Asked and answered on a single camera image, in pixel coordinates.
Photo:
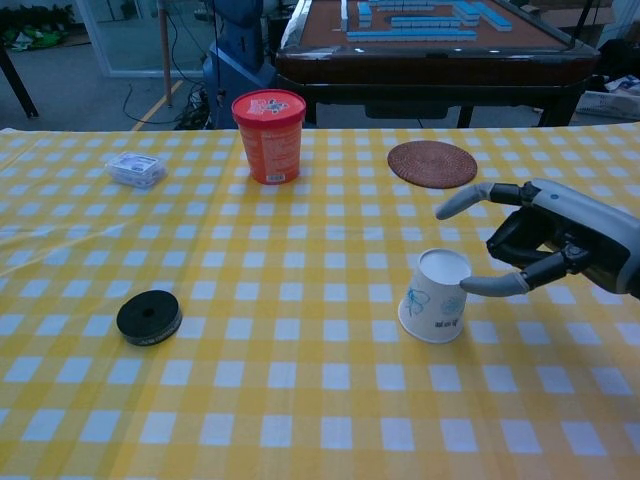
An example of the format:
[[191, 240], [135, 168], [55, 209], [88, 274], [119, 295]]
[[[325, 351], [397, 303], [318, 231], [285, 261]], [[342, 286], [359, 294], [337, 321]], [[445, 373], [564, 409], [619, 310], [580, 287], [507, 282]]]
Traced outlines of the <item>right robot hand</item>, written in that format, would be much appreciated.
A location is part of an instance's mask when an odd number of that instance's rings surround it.
[[478, 183], [436, 211], [450, 218], [480, 202], [518, 209], [486, 241], [491, 257], [518, 269], [460, 282], [485, 297], [526, 294], [568, 274], [582, 274], [612, 294], [639, 297], [639, 219], [563, 184], [542, 178], [523, 185]]

